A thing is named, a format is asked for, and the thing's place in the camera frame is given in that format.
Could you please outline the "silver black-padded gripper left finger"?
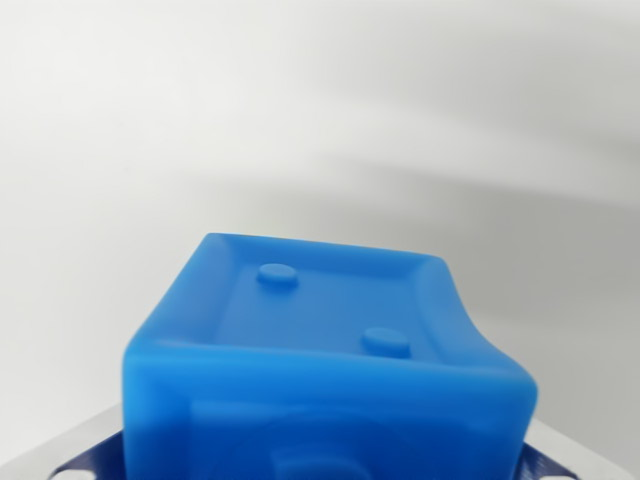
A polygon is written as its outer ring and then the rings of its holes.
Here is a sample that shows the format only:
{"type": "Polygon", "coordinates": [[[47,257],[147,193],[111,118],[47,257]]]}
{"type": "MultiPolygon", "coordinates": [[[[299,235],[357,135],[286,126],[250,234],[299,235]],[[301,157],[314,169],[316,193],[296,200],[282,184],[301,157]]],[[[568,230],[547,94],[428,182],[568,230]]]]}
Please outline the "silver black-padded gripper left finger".
{"type": "Polygon", "coordinates": [[[122,429],[122,406],[116,404],[1,466],[2,479],[50,479],[64,463],[122,429]]]}

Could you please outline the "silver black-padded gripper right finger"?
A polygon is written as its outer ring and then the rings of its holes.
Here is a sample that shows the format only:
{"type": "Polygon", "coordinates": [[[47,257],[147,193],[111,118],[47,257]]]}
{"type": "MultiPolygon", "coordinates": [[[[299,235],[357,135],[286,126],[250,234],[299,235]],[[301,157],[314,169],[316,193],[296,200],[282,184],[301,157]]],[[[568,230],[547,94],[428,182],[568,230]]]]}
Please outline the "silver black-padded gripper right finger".
{"type": "Polygon", "coordinates": [[[558,432],[529,431],[514,478],[618,480],[635,476],[558,432]]]}

